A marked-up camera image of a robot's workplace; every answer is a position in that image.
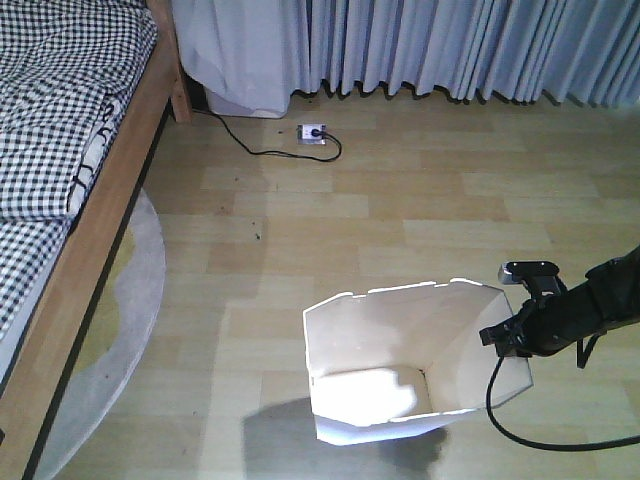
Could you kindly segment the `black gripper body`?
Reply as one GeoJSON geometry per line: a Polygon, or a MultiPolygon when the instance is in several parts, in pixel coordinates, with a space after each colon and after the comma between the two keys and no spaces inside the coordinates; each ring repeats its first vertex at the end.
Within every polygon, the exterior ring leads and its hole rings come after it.
{"type": "Polygon", "coordinates": [[[500,358],[532,356],[549,357],[560,351],[558,346],[548,345],[551,335],[543,340],[535,336],[542,333],[541,318],[558,295],[543,295],[539,299],[526,300],[521,309],[510,318],[479,331],[483,346],[494,345],[500,358]]]}

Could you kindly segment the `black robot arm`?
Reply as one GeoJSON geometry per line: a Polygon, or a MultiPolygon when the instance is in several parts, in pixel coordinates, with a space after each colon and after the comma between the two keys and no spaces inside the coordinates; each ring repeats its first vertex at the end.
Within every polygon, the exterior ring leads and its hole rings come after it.
{"type": "Polygon", "coordinates": [[[639,321],[639,250],[591,268],[586,280],[571,289],[559,278],[559,267],[548,261],[502,264],[503,284],[521,284],[529,292],[510,318],[479,332],[482,344],[493,345],[500,357],[549,357],[591,337],[639,321]]]}

